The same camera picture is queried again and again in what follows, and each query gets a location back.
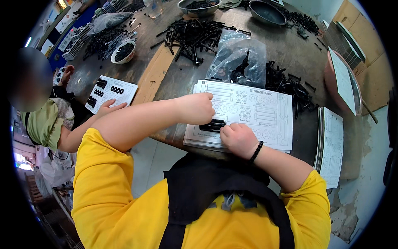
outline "hand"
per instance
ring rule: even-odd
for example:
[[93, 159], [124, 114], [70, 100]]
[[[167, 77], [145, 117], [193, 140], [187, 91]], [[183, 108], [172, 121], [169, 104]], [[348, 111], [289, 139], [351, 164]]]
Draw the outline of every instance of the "hand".
[[74, 66], [68, 65], [65, 68], [64, 75], [62, 76], [61, 82], [63, 85], [67, 85], [70, 79], [70, 76], [74, 73]]
[[232, 153], [246, 160], [250, 160], [259, 144], [252, 129], [245, 124], [222, 127], [220, 138]]
[[97, 118], [101, 118], [101, 117], [105, 116], [108, 113], [114, 112], [116, 110], [122, 109], [122, 108], [127, 106], [127, 103], [124, 102], [124, 103], [121, 103], [118, 106], [109, 107], [109, 106], [113, 105], [115, 101], [116, 101], [116, 99], [105, 101], [101, 105], [101, 107], [98, 109], [98, 112], [96, 114]]
[[178, 121], [184, 124], [204, 125], [211, 121], [215, 111], [209, 92], [185, 95], [174, 99], [178, 110]]

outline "workbench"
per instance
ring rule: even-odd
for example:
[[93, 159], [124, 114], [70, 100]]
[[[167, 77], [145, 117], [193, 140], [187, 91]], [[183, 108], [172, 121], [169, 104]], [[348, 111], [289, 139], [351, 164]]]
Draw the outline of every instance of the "workbench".
[[[159, 47], [152, 50], [149, 48], [163, 39], [163, 36], [156, 38], [156, 34], [165, 30], [173, 21], [183, 17], [182, 12], [177, 7], [177, 3], [177, 0], [163, 3], [163, 14], [156, 19], [144, 16], [144, 13], [146, 13], [144, 10], [134, 14], [137, 21], [132, 27], [128, 25], [130, 19], [125, 21], [127, 30], [134, 28], [138, 23], [142, 24], [136, 29], [138, 32], [136, 35], [138, 38], [136, 41], [136, 54], [129, 63], [116, 65], [111, 63], [110, 58], [101, 61], [97, 59], [97, 54], [83, 61], [85, 45], [80, 51], [79, 56], [70, 62], [75, 67], [75, 73], [70, 79], [67, 91], [74, 92], [78, 101], [85, 104], [100, 75], [137, 84], [152, 57], [160, 49]], [[298, 11], [288, 4], [286, 4], [285, 8], [291, 12]], [[218, 9], [208, 19], [224, 22], [227, 26], [233, 25], [235, 28], [251, 31], [251, 38], [257, 39], [267, 46], [267, 57], [264, 60], [275, 61], [275, 67], [279, 65], [281, 68], [286, 68], [286, 74], [291, 73], [301, 77], [303, 85], [304, 81], [307, 81], [316, 88], [316, 92], [313, 92], [312, 89], [305, 86], [310, 95], [313, 96], [312, 102], [319, 104], [321, 107], [326, 106], [344, 119], [343, 165], [340, 178], [357, 178], [359, 176], [363, 148], [362, 118], [342, 113], [328, 94], [324, 85], [324, 67], [327, 60], [327, 50], [319, 43], [316, 36], [307, 31], [309, 37], [304, 40], [297, 34], [296, 27], [288, 29], [286, 27], [266, 26], [255, 20], [250, 10], [245, 11], [242, 7], [227, 11]], [[321, 27], [319, 22], [316, 21], [316, 23], [318, 27]], [[322, 48], [321, 51], [314, 45], [314, 42]], [[191, 61], [184, 57], [180, 57], [177, 62], [173, 61], [168, 70], [163, 71], [165, 74], [164, 79], [154, 96], [154, 101], [190, 94], [193, 91], [194, 84], [199, 79], [205, 78], [207, 69], [214, 58], [214, 53], [211, 51], [205, 52], [204, 50], [203, 52], [197, 51], [198, 57], [204, 59], [203, 64], [195, 67]], [[157, 131], [150, 137], [185, 151], [217, 159], [234, 159], [234, 156], [229, 153], [184, 146], [185, 128], [185, 124], [176, 124]], [[313, 165], [317, 142], [318, 112], [313, 111], [310, 113], [309, 111], [305, 111], [304, 113], [300, 113], [296, 120], [293, 119], [293, 150], [291, 151], [291, 155]]]

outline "green shirt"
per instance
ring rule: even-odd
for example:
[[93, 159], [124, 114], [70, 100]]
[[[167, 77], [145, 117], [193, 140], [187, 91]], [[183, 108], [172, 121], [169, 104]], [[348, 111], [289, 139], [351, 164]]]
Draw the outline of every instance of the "green shirt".
[[[23, 125], [25, 116], [26, 112], [21, 112]], [[56, 151], [63, 122], [58, 118], [57, 104], [49, 99], [39, 110], [29, 114], [26, 130], [33, 141]]]

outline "yellow t-shirt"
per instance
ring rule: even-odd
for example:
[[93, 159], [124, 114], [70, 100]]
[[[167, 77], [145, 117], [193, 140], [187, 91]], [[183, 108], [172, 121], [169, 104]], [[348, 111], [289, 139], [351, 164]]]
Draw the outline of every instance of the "yellow t-shirt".
[[[133, 157], [90, 128], [77, 152], [72, 217], [85, 248], [158, 248], [168, 222], [164, 179], [133, 199]], [[327, 248], [330, 204], [326, 183], [312, 171], [295, 192], [281, 194], [295, 248]], [[278, 227], [263, 206], [239, 194], [219, 196], [187, 225], [182, 248], [279, 248]]]

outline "black beaded bracelet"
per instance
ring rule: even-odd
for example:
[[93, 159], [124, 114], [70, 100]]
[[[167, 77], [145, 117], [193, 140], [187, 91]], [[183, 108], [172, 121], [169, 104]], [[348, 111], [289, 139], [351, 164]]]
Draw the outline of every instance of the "black beaded bracelet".
[[250, 164], [252, 164], [252, 163], [254, 162], [254, 160], [256, 159], [258, 153], [259, 153], [260, 150], [261, 150], [261, 147], [263, 147], [263, 144], [264, 144], [264, 142], [263, 142], [263, 141], [260, 141], [260, 143], [259, 143], [258, 146], [257, 146], [256, 151], [254, 152], [253, 156], [252, 156], [252, 157], [250, 158], [250, 160], [249, 160], [249, 163], [250, 163]]

